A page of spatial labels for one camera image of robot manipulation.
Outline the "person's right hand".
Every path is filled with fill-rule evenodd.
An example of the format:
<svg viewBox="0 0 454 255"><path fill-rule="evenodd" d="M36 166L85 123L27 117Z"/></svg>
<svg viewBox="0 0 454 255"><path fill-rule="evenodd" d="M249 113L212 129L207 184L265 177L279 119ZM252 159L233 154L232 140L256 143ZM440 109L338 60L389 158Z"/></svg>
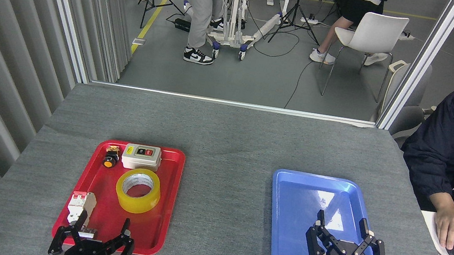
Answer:
<svg viewBox="0 0 454 255"><path fill-rule="evenodd" d="M454 248L454 208L439 209L435 214L436 234L443 248Z"/></svg>

